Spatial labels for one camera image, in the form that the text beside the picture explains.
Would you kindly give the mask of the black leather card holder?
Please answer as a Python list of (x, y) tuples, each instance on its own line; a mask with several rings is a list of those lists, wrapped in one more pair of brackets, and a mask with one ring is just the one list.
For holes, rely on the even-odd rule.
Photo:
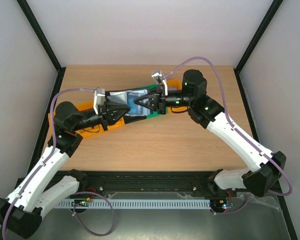
[(118, 91), (107, 91), (106, 99), (109, 101), (126, 104), (130, 107), (130, 111), (126, 113), (126, 116), (135, 116), (135, 103), (134, 100), (149, 92), (148, 87), (143, 88), (131, 88)]

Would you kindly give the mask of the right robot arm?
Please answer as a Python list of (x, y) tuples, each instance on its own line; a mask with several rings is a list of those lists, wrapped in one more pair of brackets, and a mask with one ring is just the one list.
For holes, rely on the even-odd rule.
[(219, 169), (210, 176), (208, 191), (219, 196), (227, 189), (246, 189), (262, 197), (282, 176), (286, 156), (272, 152), (239, 127), (225, 108), (207, 95), (207, 80), (196, 69), (184, 72), (180, 90), (168, 89), (162, 71), (152, 73), (156, 87), (134, 100), (136, 105), (164, 115), (167, 108), (186, 107), (190, 118), (223, 140), (246, 164), (236, 170)]

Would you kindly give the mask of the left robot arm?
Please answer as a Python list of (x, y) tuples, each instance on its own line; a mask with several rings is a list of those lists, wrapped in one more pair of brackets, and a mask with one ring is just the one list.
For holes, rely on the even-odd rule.
[(47, 188), (80, 145), (83, 137), (77, 131), (98, 125), (112, 126), (129, 111), (126, 104), (109, 100), (85, 111), (69, 101), (61, 102), (51, 115), (55, 132), (40, 160), (8, 197), (0, 197), (2, 230), (10, 230), (24, 239), (31, 237), (45, 215), (85, 183), (86, 175), (72, 170), (59, 183)]

